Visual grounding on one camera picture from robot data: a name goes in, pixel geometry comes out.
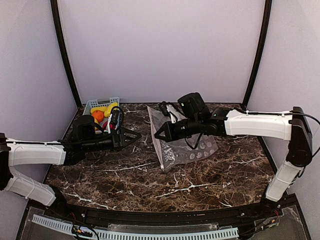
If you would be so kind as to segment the clear zip top bag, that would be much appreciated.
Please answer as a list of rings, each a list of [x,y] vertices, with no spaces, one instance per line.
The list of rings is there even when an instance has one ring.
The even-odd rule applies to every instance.
[[[218,150],[218,145],[213,136],[200,135],[199,133],[187,139],[183,138],[171,142],[157,139],[155,137],[157,130],[165,122],[170,122],[171,118],[149,106],[147,111],[150,118],[152,143],[162,171],[167,172],[176,165],[205,160]]]

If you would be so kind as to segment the yellow round fruit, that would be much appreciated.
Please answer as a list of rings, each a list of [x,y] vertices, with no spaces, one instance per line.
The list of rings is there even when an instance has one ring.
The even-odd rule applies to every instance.
[[[95,122],[95,124],[99,125],[99,122],[96,118],[94,118],[94,122]]]

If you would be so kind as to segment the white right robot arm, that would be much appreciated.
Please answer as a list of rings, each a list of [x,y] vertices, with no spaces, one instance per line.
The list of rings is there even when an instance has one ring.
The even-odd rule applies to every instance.
[[[170,117],[154,134],[167,143],[206,136],[258,136],[288,141],[288,152],[275,177],[266,188],[265,199],[278,202],[294,180],[314,157],[312,133],[300,107],[282,112],[254,112],[239,108],[217,108],[211,111],[198,92],[178,99],[181,110],[161,102],[163,115]]]

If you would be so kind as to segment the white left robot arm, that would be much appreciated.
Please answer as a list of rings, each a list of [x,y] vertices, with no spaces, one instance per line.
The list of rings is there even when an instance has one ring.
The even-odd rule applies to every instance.
[[[86,153],[123,149],[141,138],[140,133],[124,128],[123,120],[123,117],[112,114],[106,128],[103,128],[93,116],[82,115],[72,123],[70,140],[19,141],[1,133],[0,189],[47,207],[65,205],[67,201],[57,187],[22,174],[15,166],[73,166],[84,160]]]

